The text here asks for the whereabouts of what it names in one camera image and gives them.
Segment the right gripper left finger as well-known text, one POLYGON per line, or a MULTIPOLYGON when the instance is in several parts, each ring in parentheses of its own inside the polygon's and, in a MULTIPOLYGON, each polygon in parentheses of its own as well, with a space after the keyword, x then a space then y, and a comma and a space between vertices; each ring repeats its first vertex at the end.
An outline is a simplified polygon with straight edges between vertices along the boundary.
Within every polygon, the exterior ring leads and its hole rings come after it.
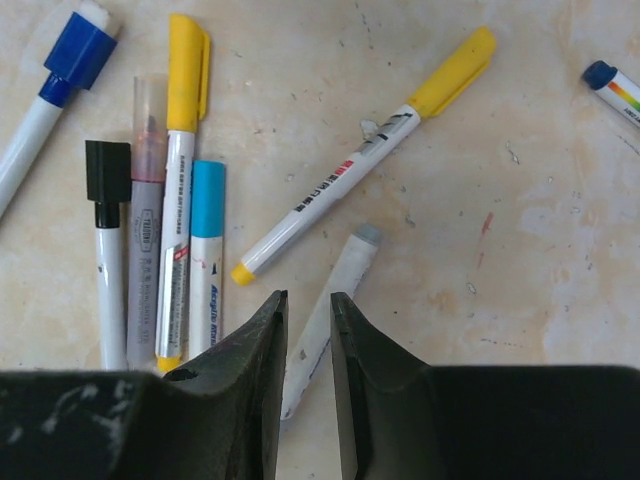
POLYGON ((5 371, 5 479, 271 479, 288 295, 164 376, 5 371))

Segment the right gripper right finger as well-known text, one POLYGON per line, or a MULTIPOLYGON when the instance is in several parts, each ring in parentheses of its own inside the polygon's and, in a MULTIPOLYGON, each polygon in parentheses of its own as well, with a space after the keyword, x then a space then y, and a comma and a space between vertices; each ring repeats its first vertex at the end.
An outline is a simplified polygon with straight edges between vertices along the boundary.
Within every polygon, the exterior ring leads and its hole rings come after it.
POLYGON ((331 297, 346 479, 635 479, 639 372, 432 366, 331 297))

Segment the grey cap marker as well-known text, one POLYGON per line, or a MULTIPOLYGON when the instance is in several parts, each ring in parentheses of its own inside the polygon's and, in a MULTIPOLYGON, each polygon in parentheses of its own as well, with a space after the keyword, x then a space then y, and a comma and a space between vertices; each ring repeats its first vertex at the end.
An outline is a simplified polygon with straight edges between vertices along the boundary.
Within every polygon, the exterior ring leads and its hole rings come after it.
POLYGON ((331 295, 347 293, 353 297, 369 270, 382 239, 382 231, 369 223, 361 224, 348 238, 327 282, 289 354, 284 376, 280 420, 293 417, 309 387, 331 339, 331 295))

